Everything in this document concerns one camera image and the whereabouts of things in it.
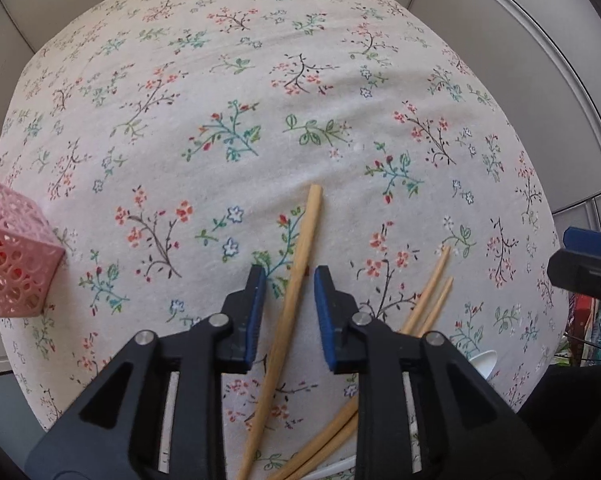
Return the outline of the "pink perforated utensil basket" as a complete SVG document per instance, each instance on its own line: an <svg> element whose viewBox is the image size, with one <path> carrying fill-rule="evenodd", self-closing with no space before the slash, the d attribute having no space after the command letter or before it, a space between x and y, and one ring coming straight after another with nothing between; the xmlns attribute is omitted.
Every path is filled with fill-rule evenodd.
<svg viewBox="0 0 601 480"><path fill-rule="evenodd" d="M0 183L0 318L41 313L65 255L42 211Z"/></svg>

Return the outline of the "floral tablecloth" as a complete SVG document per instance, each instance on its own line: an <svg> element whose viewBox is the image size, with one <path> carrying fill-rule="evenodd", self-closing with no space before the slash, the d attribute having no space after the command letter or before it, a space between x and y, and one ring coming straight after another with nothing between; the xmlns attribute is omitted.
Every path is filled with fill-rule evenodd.
<svg viewBox="0 0 601 480"><path fill-rule="evenodd" d="M65 252L43 314L1 325L44 428L139 330L186 330L265 269L260 354L222 383L230 477L311 184L323 190L313 263L391 327L448 256L436 328L463 356L497 352L490 383L511 408L566 321L523 142L395 0L104 0L25 66L0 182L39 205Z"/></svg>

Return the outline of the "white plastic spoon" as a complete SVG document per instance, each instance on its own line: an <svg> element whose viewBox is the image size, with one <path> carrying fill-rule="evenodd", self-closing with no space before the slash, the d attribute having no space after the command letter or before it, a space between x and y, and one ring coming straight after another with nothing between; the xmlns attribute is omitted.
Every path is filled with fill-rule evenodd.
<svg viewBox="0 0 601 480"><path fill-rule="evenodd" d="M469 362L476 370L478 370L478 373L483 376L483 378L488 379L494 370L495 364L498 362L498 352L495 350L480 352L469 359ZM310 474L303 476L302 480L343 479L343 475L346 474L346 472L353 471L353 468L355 468L355 455L351 455L339 462L312 471Z"/></svg>

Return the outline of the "wooden chopstick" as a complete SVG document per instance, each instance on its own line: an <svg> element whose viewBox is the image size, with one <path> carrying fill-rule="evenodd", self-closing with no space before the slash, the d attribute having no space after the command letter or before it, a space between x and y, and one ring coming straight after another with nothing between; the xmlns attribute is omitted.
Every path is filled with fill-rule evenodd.
<svg viewBox="0 0 601 480"><path fill-rule="evenodd" d="M287 351L290 348L290 341L294 332L302 280L308 266L314 233L319 221L321 203L321 186L311 184L291 266L290 280L284 295L283 309L279 315L272 346L268 353L267 373L260 388L253 425L245 443L241 467L236 475L236 478L240 480L250 478L255 455L271 413L273 394L283 372Z"/></svg>
<svg viewBox="0 0 601 480"><path fill-rule="evenodd" d="M440 289L439 295L434 302L434 306L427 307L427 310L422 315L421 321L419 321L419 326L417 326L417 329L415 330L413 335L422 336L425 334L425 330L427 328L433 327L434 323L437 321L437 318L438 318L441 310L443 309L443 306L445 305L445 300L447 300L449 292L451 292L452 284L453 284L453 278L447 278L445 280L445 284L442 285L442 289ZM317 467L313 468L311 471L307 472L306 474L310 474L310 472L322 468L321 464L317 465Z"/></svg>
<svg viewBox="0 0 601 480"><path fill-rule="evenodd" d="M445 265L450 255L450 246L442 246L435 269L425 285L412 313L404 322L400 333L413 335L422 315L426 312L431 296L445 271ZM291 460L278 472L271 474L270 479L300 479L304 474L324 462L337 451L358 427L358 398L354 396L337 413L309 443L307 443Z"/></svg>

